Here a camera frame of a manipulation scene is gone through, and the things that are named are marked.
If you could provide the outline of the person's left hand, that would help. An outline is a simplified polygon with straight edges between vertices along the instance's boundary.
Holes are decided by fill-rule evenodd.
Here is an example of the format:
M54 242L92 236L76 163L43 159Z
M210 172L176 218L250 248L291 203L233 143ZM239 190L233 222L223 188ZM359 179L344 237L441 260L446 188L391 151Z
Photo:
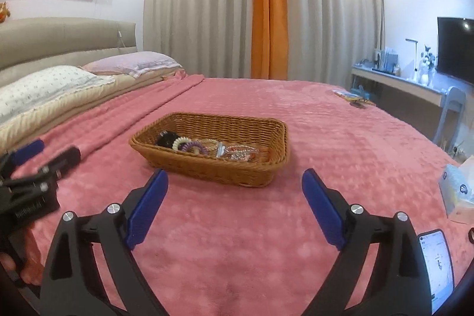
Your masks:
M35 240L33 229L33 225L24 229L23 246L26 260L20 273L20 277L26 284L41 285L44 266L41 263L41 252L37 241ZM1 244L1 265L7 271L16 270L15 261L5 252L3 244Z

